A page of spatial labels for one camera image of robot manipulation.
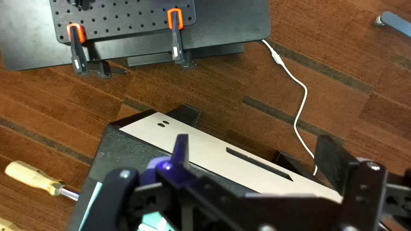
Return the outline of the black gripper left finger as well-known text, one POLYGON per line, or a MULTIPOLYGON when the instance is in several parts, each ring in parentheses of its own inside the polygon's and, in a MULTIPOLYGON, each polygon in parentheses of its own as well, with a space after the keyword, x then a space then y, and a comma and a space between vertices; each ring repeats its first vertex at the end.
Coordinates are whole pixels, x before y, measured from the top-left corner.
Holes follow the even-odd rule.
POLYGON ((173 166, 186 166, 187 163, 188 163, 188 134, 179 133, 174 141, 174 146, 170 155, 170 164, 173 166))

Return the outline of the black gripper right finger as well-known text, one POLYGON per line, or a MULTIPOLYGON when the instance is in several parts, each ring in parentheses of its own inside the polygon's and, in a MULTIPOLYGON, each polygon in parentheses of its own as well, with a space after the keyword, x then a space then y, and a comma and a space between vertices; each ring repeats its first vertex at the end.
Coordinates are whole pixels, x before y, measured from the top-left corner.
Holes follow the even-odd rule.
POLYGON ((340 195, 344 193, 350 169, 358 160, 340 142, 327 134, 317 137, 314 163, 319 172, 340 195))

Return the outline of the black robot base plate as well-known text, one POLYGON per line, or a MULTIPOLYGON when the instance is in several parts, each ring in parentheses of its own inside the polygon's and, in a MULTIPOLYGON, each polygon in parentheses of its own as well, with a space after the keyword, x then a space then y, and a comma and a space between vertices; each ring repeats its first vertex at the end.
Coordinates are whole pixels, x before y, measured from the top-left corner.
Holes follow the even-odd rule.
POLYGON ((66 25, 84 29, 86 56, 116 59, 172 50, 166 10, 183 16, 186 50, 258 41, 270 32, 268 0, 0 0, 1 56, 12 70, 68 64, 66 25))

